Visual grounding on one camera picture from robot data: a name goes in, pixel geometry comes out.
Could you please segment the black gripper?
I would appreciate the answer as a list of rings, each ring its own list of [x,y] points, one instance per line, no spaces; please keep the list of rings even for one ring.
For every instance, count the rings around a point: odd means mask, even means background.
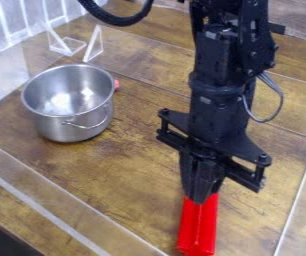
[[[273,159],[247,135],[255,87],[255,81],[229,87],[195,85],[187,113],[159,111],[158,139],[179,151],[185,193],[194,197],[197,188],[198,204],[227,178],[255,192],[263,188]]]

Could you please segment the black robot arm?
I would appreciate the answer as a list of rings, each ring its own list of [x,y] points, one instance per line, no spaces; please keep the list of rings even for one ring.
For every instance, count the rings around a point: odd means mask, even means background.
[[[186,196],[207,201],[230,178],[253,191],[263,186],[270,155],[247,135],[257,82],[281,87],[266,74],[278,44],[269,23],[269,0],[193,0],[195,66],[190,111],[159,111],[158,139],[179,151]]]

